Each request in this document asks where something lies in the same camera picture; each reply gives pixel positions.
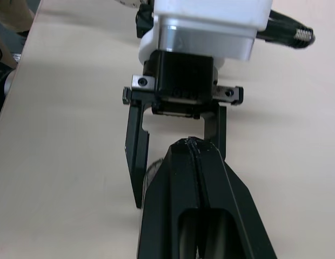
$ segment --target black metal bracket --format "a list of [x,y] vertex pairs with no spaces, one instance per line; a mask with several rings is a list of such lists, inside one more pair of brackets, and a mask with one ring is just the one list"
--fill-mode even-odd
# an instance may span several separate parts
[[[133,90],[127,87],[123,90],[123,103],[130,104],[125,154],[135,203],[137,208],[141,208],[150,137],[149,133],[142,129],[142,121],[145,110],[152,107],[152,105],[156,106],[157,103],[153,92]],[[179,107],[179,105],[181,104],[174,104],[173,107]],[[217,102],[212,102],[202,106],[192,105],[192,108],[193,110],[191,110],[192,113],[189,117],[204,118],[205,140],[212,142],[219,149],[223,159],[225,159],[226,107],[220,106]]]
[[142,129],[145,110],[153,114],[204,118],[205,140],[219,148],[225,159],[226,107],[239,105],[242,87],[216,85],[217,71],[210,57],[155,51],[145,62],[144,74],[134,75],[131,88],[123,90],[130,105],[125,152],[137,208],[142,207],[142,185],[147,169],[149,133]]
[[144,189],[138,259],[276,259],[251,194],[217,147],[171,145]]

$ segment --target screw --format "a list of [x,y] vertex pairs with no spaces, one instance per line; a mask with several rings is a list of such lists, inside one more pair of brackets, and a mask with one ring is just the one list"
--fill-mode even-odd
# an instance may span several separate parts
[[225,92],[225,95],[226,95],[227,97],[233,96],[233,94],[234,94],[233,90],[227,90],[227,91]]
[[141,77],[139,80],[137,80],[137,83],[139,84],[139,86],[145,86],[148,82],[146,78]]

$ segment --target beige table surface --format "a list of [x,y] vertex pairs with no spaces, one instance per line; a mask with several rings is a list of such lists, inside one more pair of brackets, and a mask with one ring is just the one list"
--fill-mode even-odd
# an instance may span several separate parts
[[[335,258],[335,0],[279,0],[314,27],[305,51],[257,42],[220,83],[227,162],[249,187],[278,258]],[[43,0],[0,117],[0,259],[135,258],[140,213],[124,154],[123,86],[141,73],[135,10]],[[149,161],[202,121],[145,117]]]

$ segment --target floor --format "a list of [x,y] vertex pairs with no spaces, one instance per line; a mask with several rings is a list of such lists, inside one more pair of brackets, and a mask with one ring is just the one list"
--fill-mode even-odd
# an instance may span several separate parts
[[[35,13],[38,9],[40,0],[26,0],[29,8]],[[0,24],[0,35],[3,41],[13,53],[21,53],[23,49],[22,38],[14,32],[7,30]]]

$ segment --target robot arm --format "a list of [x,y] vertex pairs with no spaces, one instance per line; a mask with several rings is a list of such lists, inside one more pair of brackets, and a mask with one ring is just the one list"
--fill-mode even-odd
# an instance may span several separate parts
[[[143,74],[123,90],[125,141],[142,224],[137,259],[276,259],[248,188],[227,164],[226,106],[242,87],[218,85],[225,58],[248,60],[256,38],[301,49],[313,30],[271,10],[272,0],[118,0],[138,7]],[[204,118],[204,140],[170,146],[147,170],[144,111]]]

